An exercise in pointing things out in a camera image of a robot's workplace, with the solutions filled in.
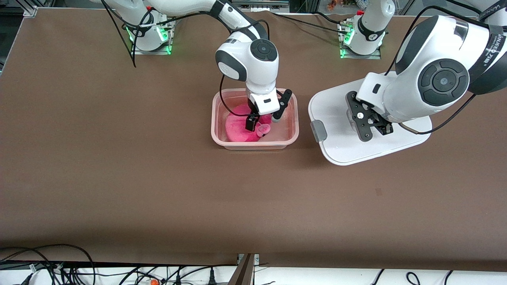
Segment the brown table cover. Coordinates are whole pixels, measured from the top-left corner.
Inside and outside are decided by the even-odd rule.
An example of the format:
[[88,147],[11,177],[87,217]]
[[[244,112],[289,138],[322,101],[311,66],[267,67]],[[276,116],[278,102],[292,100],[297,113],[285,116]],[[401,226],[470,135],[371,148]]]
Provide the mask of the brown table cover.
[[128,56],[104,10],[40,9],[0,76],[0,247],[65,243],[96,262],[507,271],[507,89],[478,96],[418,146],[328,162],[308,104],[385,72],[411,17],[391,20],[381,60],[342,59],[337,37],[275,16],[279,88],[299,136],[281,151],[228,151],[211,136],[228,37],[179,22],[173,53]]

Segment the pink plush toy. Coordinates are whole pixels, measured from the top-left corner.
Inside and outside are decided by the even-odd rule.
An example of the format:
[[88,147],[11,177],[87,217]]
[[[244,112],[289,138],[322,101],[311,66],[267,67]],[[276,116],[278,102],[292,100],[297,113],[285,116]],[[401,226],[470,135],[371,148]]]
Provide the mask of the pink plush toy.
[[231,142],[256,142],[268,135],[271,130],[272,115],[262,115],[253,120],[254,131],[246,128],[248,118],[228,114],[226,118],[225,130],[229,141]]

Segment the white box lid grey clips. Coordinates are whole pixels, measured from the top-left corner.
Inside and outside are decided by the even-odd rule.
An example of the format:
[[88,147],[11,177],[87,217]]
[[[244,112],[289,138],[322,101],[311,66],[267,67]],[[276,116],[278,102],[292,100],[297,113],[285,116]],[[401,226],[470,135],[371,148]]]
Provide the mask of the white box lid grey clips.
[[315,94],[309,101],[310,126],[324,157],[335,165],[351,165],[424,143],[430,135],[415,135],[393,124],[391,135],[371,128],[370,141],[361,141],[353,125],[346,94],[359,91],[364,79]]

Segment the translucent plastic storage box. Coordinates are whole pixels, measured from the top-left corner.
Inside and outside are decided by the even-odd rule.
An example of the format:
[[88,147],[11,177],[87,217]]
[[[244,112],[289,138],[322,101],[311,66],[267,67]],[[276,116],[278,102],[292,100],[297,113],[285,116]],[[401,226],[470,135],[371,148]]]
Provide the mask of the translucent plastic storage box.
[[272,122],[268,135],[256,142],[229,141],[225,130],[228,114],[245,117],[250,111],[245,89],[223,89],[218,92],[212,103],[212,139],[230,151],[274,151],[287,147],[298,137],[297,99],[293,94],[281,120],[278,123]]

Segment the aluminium frame profile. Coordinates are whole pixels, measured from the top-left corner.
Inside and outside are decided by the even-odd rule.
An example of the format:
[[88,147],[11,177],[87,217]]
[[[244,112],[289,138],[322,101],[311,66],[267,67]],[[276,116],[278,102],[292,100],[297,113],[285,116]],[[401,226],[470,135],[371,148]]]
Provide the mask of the aluminium frame profile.
[[0,0],[0,15],[33,15],[39,0]]

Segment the metal frame bracket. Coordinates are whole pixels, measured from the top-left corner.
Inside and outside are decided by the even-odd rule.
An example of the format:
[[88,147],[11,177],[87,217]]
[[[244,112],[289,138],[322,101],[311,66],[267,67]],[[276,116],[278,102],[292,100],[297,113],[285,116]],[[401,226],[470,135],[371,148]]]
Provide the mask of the metal frame bracket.
[[268,9],[268,10],[290,10],[289,0],[230,0],[234,6],[241,9]]

